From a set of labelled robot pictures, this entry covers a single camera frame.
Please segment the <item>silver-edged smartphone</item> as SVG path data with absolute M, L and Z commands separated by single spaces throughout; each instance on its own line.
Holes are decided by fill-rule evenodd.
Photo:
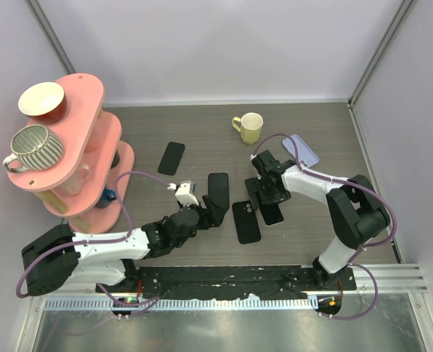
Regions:
M 277 204 L 261 205 L 260 212 L 266 226 L 273 226 L 284 221 L 284 216 Z

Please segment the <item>blue-edged smartphone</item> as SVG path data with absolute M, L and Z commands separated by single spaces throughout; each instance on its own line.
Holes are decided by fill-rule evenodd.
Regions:
M 225 211 L 229 209 L 229 176 L 227 173 L 208 175 L 208 197 L 220 209 Z

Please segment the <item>black phone case two holes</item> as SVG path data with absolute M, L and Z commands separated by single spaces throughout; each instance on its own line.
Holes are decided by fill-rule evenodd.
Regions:
M 261 240 L 261 233 L 256 213 L 249 201 L 232 204 L 232 213 L 237 231 L 238 241 L 241 244 L 256 243 Z

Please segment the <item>lilac phone case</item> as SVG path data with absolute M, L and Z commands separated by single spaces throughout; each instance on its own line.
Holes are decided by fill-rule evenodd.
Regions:
M 285 138 L 282 141 L 282 145 L 293 158 L 295 158 L 296 154 L 291 139 L 295 141 L 300 163 L 304 167 L 310 168 L 319 162 L 319 157 L 297 134 L 293 134 L 291 135 L 291 138 Z

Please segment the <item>black smartphone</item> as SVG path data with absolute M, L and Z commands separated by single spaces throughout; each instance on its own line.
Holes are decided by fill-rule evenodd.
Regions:
M 184 152 L 184 144 L 169 142 L 158 166 L 158 172 L 163 175 L 175 175 Z

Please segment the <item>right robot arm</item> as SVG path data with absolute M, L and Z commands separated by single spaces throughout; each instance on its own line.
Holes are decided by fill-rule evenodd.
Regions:
M 335 236 L 313 261 L 314 284 L 323 290 L 339 281 L 342 271 L 360 248 L 391 223 L 385 205 L 363 175 L 334 177 L 303 168 L 293 160 L 283 163 L 270 151 L 251 156 L 257 176 L 245 180 L 253 209 L 279 205 L 301 194 L 325 205 Z

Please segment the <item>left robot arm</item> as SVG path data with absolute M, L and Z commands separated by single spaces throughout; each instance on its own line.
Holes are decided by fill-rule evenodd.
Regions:
M 22 249 L 24 272 L 16 286 L 17 296 L 43 296 L 69 284 L 132 291 L 138 282 L 134 261 L 170 254 L 199 230 L 222 224 L 229 209 L 228 196 L 207 195 L 203 201 L 203 205 L 182 205 L 160 221 L 109 235 L 56 225 Z

